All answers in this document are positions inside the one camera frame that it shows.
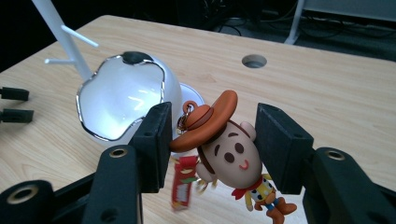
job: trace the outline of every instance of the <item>doll eye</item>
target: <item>doll eye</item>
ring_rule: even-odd
[[[237,152],[237,153],[239,153],[239,154],[242,154],[242,153],[244,153],[244,146],[242,146],[242,144],[240,144],[240,143],[236,143],[235,144],[235,151]]]
[[[233,156],[232,153],[227,152],[226,154],[224,154],[224,159],[229,162],[229,163],[233,163],[233,161],[235,160],[235,157]]]

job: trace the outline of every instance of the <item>figurine head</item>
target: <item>figurine head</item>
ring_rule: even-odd
[[[243,189],[257,181],[262,162],[253,144],[254,127],[230,120],[236,103],[234,91],[225,91],[212,106],[186,102],[186,116],[179,121],[185,132],[171,142],[170,148],[183,152],[197,147],[201,159],[196,167],[198,176],[206,182],[218,179],[232,188]]]

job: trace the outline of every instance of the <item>doll mouth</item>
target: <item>doll mouth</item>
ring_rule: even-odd
[[[245,160],[245,164],[244,165],[239,165],[239,168],[241,168],[242,170],[247,170],[248,169],[248,161]]]

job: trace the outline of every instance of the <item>doll ear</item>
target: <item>doll ear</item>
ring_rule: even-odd
[[[251,125],[249,122],[243,121],[239,126],[241,126],[241,128],[243,128],[248,133],[251,141],[254,141],[256,139],[257,134],[253,125]]]
[[[211,174],[202,163],[198,163],[195,167],[198,176],[203,179],[206,183],[213,182],[217,179],[217,176]]]

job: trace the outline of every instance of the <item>hat brim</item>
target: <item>hat brim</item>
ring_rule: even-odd
[[[224,91],[211,106],[214,109],[210,119],[197,129],[186,131],[170,143],[171,151],[186,152],[207,142],[233,115],[238,97],[235,91]]]

